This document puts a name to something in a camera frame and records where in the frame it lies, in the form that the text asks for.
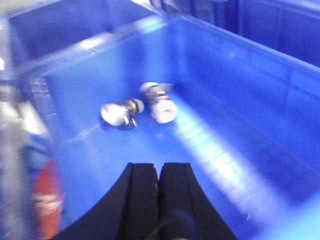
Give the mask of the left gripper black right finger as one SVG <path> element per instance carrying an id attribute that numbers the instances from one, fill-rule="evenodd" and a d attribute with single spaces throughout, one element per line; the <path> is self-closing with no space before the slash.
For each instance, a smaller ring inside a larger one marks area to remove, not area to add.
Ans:
<path id="1" fill-rule="evenodd" d="M 211 204 L 190 163 L 165 163 L 158 183 L 161 240 L 236 240 Z"/>

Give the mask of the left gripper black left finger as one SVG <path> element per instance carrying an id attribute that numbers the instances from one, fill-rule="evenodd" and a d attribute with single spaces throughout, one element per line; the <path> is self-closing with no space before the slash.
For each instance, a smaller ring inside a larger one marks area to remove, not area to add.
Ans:
<path id="1" fill-rule="evenodd" d="M 158 221 L 158 176 L 152 163 L 129 163 L 112 188 L 58 240 L 143 240 Z"/>

